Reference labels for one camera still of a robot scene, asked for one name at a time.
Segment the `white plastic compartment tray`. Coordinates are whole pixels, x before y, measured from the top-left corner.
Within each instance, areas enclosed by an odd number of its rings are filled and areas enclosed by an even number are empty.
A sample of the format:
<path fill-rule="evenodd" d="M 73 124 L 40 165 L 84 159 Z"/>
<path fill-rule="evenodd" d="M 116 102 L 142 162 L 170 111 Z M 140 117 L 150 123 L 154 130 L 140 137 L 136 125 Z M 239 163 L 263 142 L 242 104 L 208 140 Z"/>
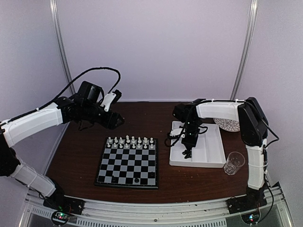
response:
<path fill-rule="evenodd" d="M 192 148 L 191 158 L 185 159 L 182 154 L 186 150 L 182 140 L 170 148 L 169 164 L 171 166 L 222 168 L 226 163 L 223 142 L 219 126 L 205 124 L 208 130 L 198 136 L 196 146 Z"/>

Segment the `black white chess board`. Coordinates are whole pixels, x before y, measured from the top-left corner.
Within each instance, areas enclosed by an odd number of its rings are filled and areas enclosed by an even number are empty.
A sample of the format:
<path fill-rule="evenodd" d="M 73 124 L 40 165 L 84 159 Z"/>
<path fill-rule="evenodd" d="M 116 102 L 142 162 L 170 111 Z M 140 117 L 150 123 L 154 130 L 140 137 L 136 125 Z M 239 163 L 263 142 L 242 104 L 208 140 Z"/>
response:
<path fill-rule="evenodd" d="M 117 183 L 112 183 L 112 176 L 118 177 Z M 108 149 L 103 147 L 100 157 L 95 186 L 158 189 L 159 161 L 158 141 L 156 149 Z"/>

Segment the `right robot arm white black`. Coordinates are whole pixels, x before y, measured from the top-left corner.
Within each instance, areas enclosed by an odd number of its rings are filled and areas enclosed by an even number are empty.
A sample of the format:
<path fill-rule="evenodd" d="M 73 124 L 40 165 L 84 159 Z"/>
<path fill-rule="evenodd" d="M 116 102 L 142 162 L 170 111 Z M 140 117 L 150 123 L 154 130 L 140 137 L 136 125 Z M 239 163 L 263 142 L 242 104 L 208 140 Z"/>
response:
<path fill-rule="evenodd" d="M 265 187 L 264 175 L 267 164 L 268 120 L 255 97 L 245 100 L 210 100 L 196 99 L 188 104 L 178 104 L 172 115 L 183 123 L 177 130 L 171 130 L 167 139 L 171 140 L 170 147 L 178 141 L 186 147 L 183 155 L 191 157 L 192 148 L 196 146 L 198 136 L 202 134 L 202 120 L 217 118 L 232 120 L 239 123 L 240 134 L 248 153 L 249 178 L 248 195 L 243 197 L 246 208 L 254 208 L 260 201 L 259 191 Z"/>

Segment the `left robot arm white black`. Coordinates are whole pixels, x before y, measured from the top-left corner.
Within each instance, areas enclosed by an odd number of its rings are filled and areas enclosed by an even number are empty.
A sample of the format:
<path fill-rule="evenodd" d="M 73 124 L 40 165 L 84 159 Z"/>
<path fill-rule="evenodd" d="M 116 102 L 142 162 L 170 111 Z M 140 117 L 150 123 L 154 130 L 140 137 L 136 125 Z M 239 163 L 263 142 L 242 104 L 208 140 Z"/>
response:
<path fill-rule="evenodd" d="M 36 172 L 32 167 L 17 158 L 13 149 L 17 143 L 40 131 L 66 124 L 71 121 L 98 123 L 113 130 L 124 123 L 122 116 L 110 107 L 122 93 L 119 90 L 107 93 L 101 102 L 98 97 L 102 88 L 87 81 L 82 82 L 78 92 L 71 97 L 55 98 L 45 107 L 33 110 L 17 119 L 5 120 L 0 125 L 0 175 L 13 177 L 27 187 L 31 187 L 58 210 L 68 206 L 68 199 L 60 194 L 59 187 L 50 178 Z"/>

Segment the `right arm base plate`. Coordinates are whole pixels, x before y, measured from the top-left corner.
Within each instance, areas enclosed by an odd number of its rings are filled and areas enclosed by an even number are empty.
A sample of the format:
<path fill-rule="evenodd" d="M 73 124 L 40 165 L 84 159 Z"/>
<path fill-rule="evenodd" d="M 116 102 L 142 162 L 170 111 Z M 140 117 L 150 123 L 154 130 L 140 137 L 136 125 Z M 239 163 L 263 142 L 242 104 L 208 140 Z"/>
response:
<path fill-rule="evenodd" d="M 265 198 L 258 201 L 251 201 L 248 196 L 232 197 L 226 201 L 227 208 L 230 214 L 243 213 L 249 210 L 257 210 L 258 208 L 267 205 Z"/>

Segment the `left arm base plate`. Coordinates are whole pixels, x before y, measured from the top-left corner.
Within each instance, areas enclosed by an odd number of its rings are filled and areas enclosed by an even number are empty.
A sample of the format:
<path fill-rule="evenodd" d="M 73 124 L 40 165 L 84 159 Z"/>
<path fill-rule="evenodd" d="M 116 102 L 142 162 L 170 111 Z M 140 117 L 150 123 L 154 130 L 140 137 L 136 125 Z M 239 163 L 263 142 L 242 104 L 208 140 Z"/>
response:
<path fill-rule="evenodd" d="M 50 198 L 44 200 L 43 205 L 54 210 L 59 210 L 63 213 L 81 215 L 85 201 L 81 199 L 64 197 L 61 205 L 56 205 Z"/>

